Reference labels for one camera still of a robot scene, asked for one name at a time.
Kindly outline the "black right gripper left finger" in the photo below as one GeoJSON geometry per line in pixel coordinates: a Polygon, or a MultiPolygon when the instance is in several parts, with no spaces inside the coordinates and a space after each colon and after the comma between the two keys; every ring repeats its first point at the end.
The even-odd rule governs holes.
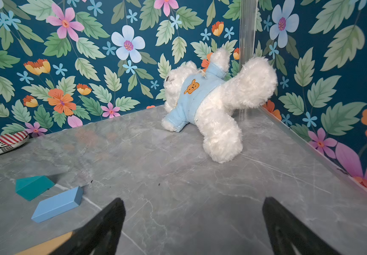
{"type": "Polygon", "coordinates": [[[119,244],[126,217],[124,201],[115,198],[53,255],[114,255],[119,244]]]}

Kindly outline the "light blue rectangular block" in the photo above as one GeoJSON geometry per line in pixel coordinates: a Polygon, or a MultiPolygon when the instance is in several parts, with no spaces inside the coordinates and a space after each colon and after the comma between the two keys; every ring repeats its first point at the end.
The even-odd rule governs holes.
{"type": "Polygon", "coordinates": [[[36,223],[41,223],[70,211],[81,204],[83,194],[83,188],[76,187],[45,199],[38,204],[31,219],[36,223]]]}

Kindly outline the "teal triangular block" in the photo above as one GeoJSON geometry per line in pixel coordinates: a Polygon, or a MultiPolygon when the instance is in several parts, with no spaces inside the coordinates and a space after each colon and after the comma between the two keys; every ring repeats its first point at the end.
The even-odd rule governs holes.
{"type": "Polygon", "coordinates": [[[27,201],[32,201],[54,185],[55,183],[46,176],[21,178],[16,180],[15,192],[27,201]]]}

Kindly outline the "natural wood block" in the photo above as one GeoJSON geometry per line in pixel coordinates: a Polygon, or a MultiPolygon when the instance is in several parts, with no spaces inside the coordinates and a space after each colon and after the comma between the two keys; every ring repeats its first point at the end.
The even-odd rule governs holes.
{"type": "Polygon", "coordinates": [[[68,232],[59,237],[53,238],[41,244],[35,245],[29,249],[21,251],[16,255],[50,255],[54,250],[67,242],[74,232],[68,232]]]}

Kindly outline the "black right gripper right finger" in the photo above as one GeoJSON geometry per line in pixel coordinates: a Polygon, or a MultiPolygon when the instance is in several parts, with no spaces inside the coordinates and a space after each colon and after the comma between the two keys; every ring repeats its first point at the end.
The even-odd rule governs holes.
{"type": "Polygon", "coordinates": [[[275,198],[265,198],[262,212],[275,255],[339,254],[275,198]]]}

